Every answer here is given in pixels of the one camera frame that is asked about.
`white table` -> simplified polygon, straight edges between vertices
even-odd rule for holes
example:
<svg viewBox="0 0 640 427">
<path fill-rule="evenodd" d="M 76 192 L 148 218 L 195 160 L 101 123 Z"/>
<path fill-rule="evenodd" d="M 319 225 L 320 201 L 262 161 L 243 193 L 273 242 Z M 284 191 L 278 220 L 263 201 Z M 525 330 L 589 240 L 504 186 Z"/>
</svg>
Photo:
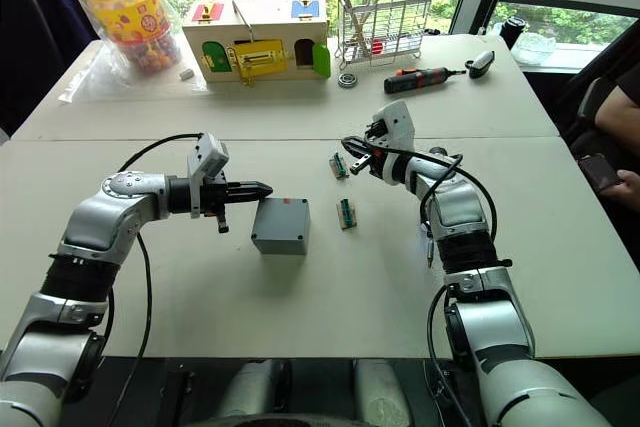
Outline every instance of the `white table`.
<svg viewBox="0 0 640 427">
<path fill-rule="evenodd" d="M 472 35 L 425 37 L 422 58 L 399 57 L 395 64 L 349 66 L 358 75 L 352 90 L 338 87 L 337 61 L 326 81 L 260 81 L 206 85 L 188 48 L 183 64 L 161 75 L 123 87 L 100 57 L 74 102 L 58 100 L 78 72 L 90 64 L 95 42 L 45 97 L 13 136 L 18 140 L 143 140 L 176 132 L 209 130 L 222 139 L 338 139 L 362 134 L 379 108 L 406 98 L 416 138 L 543 137 L 558 132 L 500 37 Z M 383 92 L 383 80 L 402 67 L 464 68 L 480 52 L 496 60 L 484 77 L 452 77 L 427 91 Z M 190 66 L 196 77 L 180 82 Z"/>
<path fill-rule="evenodd" d="M 37 290 L 67 218 L 102 178 L 146 142 L 15 142 L 0 148 L 0 343 Z M 537 338 L 538 355 L 640 351 L 640 276 L 559 138 L 419 141 L 463 152 L 493 194 L 497 250 Z M 191 143 L 163 146 L 137 167 L 184 175 Z M 335 180 L 335 141 L 231 141 L 227 177 L 260 180 L 311 208 L 306 257 L 261 256 L 249 238 L 255 204 L 230 206 L 231 232 L 186 215 L 143 232 L 154 281 L 147 355 L 202 357 L 424 357 L 428 271 L 418 202 L 366 173 Z M 335 202 L 356 203 L 341 231 Z M 115 285 L 108 355 L 134 355 L 144 327 L 144 272 L 134 247 Z M 436 349 L 449 353 L 440 314 Z"/>
</svg>

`gray plastic box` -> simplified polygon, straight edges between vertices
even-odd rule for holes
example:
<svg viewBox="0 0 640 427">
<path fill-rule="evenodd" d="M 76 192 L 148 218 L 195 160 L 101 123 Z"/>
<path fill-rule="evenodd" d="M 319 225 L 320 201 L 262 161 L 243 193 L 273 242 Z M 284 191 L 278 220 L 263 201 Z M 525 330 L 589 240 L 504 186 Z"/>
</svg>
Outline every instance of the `gray plastic box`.
<svg viewBox="0 0 640 427">
<path fill-rule="evenodd" d="M 307 199 L 268 197 L 258 203 L 251 240 L 263 254 L 305 255 L 310 222 Z"/>
</svg>

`black cup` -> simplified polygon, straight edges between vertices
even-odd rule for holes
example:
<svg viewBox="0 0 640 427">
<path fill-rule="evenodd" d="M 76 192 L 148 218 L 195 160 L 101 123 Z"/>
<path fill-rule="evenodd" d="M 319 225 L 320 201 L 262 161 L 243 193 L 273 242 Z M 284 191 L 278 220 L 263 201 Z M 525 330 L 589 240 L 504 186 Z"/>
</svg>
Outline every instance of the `black cup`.
<svg viewBox="0 0 640 427">
<path fill-rule="evenodd" d="M 520 17 L 509 17 L 504 24 L 502 24 L 502 29 L 500 30 L 500 35 L 504 39 L 509 50 L 513 47 L 513 44 L 516 43 L 518 37 L 527 26 L 527 21 L 521 19 Z"/>
</svg>

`metal rack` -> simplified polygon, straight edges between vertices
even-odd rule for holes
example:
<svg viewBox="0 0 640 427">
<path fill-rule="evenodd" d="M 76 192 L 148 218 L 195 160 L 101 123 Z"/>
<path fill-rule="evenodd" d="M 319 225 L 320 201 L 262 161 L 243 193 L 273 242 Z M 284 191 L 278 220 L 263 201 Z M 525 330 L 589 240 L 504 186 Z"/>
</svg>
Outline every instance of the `metal rack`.
<svg viewBox="0 0 640 427">
<path fill-rule="evenodd" d="M 392 63 L 398 55 L 420 56 L 420 46 L 431 0 L 340 0 L 338 49 L 340 69 L 369 61 Z M 362 33 L 364 45 L 359 41 Z"/>
</svg>

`blue panel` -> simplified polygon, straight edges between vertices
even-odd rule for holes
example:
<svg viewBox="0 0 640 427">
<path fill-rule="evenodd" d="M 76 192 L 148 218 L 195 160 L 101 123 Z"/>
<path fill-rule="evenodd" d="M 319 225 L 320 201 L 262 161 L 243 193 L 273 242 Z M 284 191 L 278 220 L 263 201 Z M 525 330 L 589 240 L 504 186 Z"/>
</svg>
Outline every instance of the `blue panel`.
<svg viewBox="0 0 640 427">
<path fill-rule="evenodd" d="M 320 17 L 320 3 L 317 0 L 309 2 L 305 7 L 302 2 L 291 2 L 291 18 L 297 19 L 300 14 L 311 14 L 312 17 Z"/>
</svg>

